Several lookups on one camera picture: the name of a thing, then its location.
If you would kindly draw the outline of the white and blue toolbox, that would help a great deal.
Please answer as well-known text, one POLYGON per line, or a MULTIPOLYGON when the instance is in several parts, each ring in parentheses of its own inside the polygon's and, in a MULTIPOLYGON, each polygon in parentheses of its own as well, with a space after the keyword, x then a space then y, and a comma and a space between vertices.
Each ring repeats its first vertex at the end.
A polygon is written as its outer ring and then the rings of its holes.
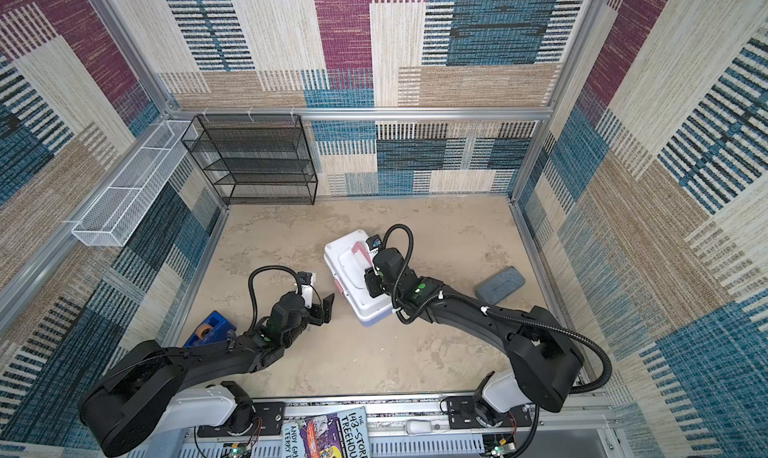
POLYGON ((381 289, 369 289, 376 250, 367 243, 370 236, 362 229, 348 233, 324 247, 324 261, 334 283, 365 327, 370 327, 392 313, 390 296, 381 289))

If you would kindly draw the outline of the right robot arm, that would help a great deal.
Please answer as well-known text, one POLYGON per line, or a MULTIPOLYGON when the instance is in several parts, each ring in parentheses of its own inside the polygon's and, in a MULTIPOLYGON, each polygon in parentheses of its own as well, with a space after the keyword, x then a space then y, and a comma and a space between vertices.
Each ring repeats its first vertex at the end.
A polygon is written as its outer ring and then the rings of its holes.
POLYGON ((473 393, 478 421, 501 424, 514 408, 531 405, 557 413, 572 394, 605 386, 613 374, 608 353, 590 338, 564 328, 545 308, 508 309, 467 296, 445 282, 418 275, 410 266, 411 249, 400 252, 388 244, 406 225, 393 225, 384 235, 364 241, 370 263, 364 272, 368 292, 390 298, 398 320, 446 325, 493 346, 510 363, 504 373, 490 372, 473 393))

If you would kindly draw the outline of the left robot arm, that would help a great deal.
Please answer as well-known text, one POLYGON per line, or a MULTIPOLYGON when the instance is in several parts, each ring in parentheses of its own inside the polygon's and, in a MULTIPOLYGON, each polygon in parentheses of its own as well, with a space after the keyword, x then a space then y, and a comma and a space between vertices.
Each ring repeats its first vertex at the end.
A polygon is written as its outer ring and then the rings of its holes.
POLYGON ((314 286, 289 267, 259 267, 250 273, 247 286, 252 320, 244 333, 192 348, 141 342, 81 397, 79 420, 105 456, 123 455, 149 438, 178 393, 215 378, 262 371, 282 358, 308 326, 331 321, 335 295, 315 303, 314 286), (294 289, 260 318, 254 279, 272 271, 288 274, 294 289))

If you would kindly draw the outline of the blue tape dispenser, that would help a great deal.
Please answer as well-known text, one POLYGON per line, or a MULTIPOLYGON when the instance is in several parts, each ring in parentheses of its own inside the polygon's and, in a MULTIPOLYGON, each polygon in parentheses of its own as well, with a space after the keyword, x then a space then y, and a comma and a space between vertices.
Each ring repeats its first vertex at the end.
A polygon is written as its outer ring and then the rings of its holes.
POLYGON ((193 348, 225 342, 236 334, 236 326, 218 311, 212 311, 194 330, 184 343, 184 348, 193 348))

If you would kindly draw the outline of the colourful treehouse book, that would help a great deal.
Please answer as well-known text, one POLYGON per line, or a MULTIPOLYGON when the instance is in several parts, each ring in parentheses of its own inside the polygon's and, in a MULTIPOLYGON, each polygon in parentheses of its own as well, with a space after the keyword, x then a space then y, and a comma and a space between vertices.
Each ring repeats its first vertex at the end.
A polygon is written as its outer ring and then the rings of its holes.
POLYGON ((286 422, 282 458, 370 458, 367 413, 363 407, 286 422))

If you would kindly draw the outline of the grey sponge block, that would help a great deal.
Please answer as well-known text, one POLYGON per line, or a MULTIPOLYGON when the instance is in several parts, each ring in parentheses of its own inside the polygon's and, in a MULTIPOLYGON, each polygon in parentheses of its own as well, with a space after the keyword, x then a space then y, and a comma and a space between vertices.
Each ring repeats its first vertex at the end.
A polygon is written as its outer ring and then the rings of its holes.
POLYGON ((525 278, 515 267, 507 267, 478 284, 474 295, 483 302, 497 305, 525 283, 525 278))

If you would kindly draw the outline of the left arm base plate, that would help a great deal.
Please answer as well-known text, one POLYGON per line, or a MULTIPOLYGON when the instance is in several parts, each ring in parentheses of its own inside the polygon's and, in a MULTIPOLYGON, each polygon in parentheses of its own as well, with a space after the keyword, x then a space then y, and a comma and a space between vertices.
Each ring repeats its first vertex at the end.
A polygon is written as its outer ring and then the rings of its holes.
POLYGON ((254 402, 250 410, 236 409, 234 416, 219 426, 201 426, 200 438, 234 438, 279 436, 282 432, 286 404, 279 401, 254 402))

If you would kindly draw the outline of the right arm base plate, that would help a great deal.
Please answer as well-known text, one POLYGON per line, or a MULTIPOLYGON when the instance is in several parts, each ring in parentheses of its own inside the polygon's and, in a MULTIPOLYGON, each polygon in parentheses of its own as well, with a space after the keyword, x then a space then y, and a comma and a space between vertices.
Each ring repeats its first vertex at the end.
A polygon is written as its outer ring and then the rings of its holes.
POLYGON ((439 408, 447 416, 451 429, 514 428, 532 425, 530 406, 517 406, 502 413, 467 394, 445 397, 440 401, 439 408))

